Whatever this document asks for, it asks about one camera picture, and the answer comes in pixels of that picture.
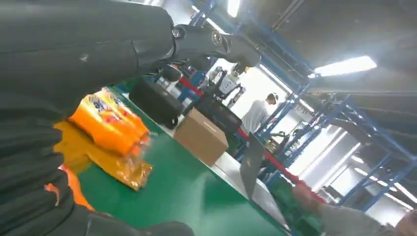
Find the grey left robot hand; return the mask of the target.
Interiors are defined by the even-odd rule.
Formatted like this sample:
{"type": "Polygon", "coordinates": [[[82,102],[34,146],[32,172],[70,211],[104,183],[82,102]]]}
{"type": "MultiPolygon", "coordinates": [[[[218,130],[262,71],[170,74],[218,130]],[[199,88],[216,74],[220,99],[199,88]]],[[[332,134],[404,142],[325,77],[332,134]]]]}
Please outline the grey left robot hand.
{"type": "Polygon", "coordinates": [[[253,67],[240,36],[174,25],[157,6],[117,0],[3,0],[0,113],[51,121],[89,93],[173,61],[214,56],[253,67]]]}

